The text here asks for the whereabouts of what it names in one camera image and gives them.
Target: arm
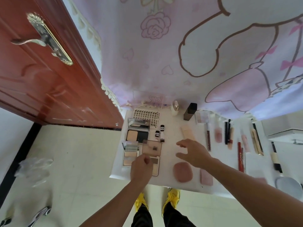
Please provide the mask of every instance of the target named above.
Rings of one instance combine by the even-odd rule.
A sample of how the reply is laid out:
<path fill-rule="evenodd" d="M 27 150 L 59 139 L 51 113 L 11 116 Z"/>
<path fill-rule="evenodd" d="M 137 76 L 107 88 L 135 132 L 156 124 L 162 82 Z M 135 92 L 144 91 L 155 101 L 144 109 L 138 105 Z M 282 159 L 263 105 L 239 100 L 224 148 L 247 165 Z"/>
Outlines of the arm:
<path fill-rule="evenodd" d="M 302 226 L 303 203 L 299 200 L 223 164 L 196 141 L 182 140 L 177 145 L 187 147 L 187 154 L 177 153 L 177 157 L 209 172 L 261 226 Z"/>
<path fill-rule="evenodd" d="M 110 202 L 93 214 L 80 227 L 122 227 L 134 202 L 152 177 L 150 157 L 140 155 L 131 164 L 131 181 Z"/>

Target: red wooden door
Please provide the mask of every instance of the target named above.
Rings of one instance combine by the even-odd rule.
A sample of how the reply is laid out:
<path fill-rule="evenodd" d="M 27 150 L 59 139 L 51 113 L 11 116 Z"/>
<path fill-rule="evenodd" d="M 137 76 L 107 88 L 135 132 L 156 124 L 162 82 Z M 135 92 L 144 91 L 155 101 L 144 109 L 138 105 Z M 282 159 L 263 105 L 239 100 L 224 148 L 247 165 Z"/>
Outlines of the red wooden door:
<path fill-rule="evenodd" d="M 0 101 L 50 124 L 121 128 L 123 119 L 101 90 L 100 76 L 62 1 L 1 0 L 1 6 Z M 54 57 L 49 46 L 11 43 L 40 38 L 27 13 L 44 19 L 73 65 Z"/>

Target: black pants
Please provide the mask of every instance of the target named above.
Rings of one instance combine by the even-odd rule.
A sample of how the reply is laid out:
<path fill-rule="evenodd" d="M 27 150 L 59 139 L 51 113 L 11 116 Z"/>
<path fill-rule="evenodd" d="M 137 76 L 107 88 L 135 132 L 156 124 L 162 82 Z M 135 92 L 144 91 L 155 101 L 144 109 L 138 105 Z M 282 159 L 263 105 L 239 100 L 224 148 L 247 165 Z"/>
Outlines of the black pants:
<path fill-rule="evenodd" d="M 163 220 L 165 227 L 195 227 L 189 219 L 174 209 L 170 202 L 165 206 Z M 152 227 L 152 217 L 147 208 L 142 205 L 134 215 L 131 227 Z"/>

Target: powder compact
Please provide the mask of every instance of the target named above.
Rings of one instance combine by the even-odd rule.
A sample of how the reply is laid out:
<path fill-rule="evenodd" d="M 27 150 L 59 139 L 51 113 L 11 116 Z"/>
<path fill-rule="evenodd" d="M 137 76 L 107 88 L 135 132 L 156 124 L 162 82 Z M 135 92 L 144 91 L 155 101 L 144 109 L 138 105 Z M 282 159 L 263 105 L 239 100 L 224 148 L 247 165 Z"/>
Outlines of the powder compact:
<path fill-rule="evenodd" d="M 152 140 L 143 140 L 142 143 L 142 154 L 146 154 L 151 158 L 153 163 L 153 176 L 159 175 L 160 165 L 160 154 L 161 154 L 162 143 Z"/>
<path fill-rule="evenodd" d="M 139 156 L 139 144 L 137 141 L 122 141 L 124 148 L 123 166 L 131 166 L 131 163 Z"/>
<path fill-rule="evenodd" d="M 127 141 L 142 143 L 149 137 L 150 120 L 128 119 Z"/>

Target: door handle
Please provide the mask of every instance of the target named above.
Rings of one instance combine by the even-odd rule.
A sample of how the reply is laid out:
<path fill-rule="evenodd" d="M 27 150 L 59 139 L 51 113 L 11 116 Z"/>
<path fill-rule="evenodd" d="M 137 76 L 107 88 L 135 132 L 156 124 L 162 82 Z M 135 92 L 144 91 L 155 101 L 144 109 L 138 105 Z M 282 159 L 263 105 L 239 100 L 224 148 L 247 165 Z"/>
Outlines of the door handle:
<path fill-rule="evenodd" d="M 63 47 L 60 45 L 58 40 L 49 30 L 47 25 L 44 23 L 43 19 L 33 13 L 27 14 L 28 21 L 32 24 L 32 26 L 36 29 L 36 31 L 40 34 L 40 39 L 13 39 L 11 42 L 16 45 L 22 45 L 26 43 L 36 43 L 43 47 L 50 46 L 52 49 L 52 55 L 58 57 L 63 63 L 67 65 L 72 65 L 73 61 L 71 60 L 70 56 L 66 53 Z"/>

